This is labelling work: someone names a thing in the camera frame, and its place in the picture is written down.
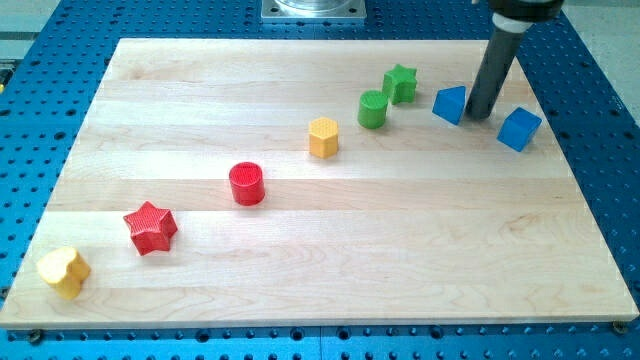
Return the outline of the black robot arm end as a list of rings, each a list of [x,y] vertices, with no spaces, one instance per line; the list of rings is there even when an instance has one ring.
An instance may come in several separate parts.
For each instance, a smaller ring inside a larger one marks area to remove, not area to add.
[[[488,0],[489,7],[509,19],[523,22],[546,22],[556,17],[564,0]]]

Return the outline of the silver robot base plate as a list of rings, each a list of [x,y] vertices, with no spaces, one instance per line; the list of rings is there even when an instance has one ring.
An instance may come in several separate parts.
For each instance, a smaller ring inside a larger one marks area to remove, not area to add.
[[[262,0],[264,23],[355,22],[367,18],[364,0]]]

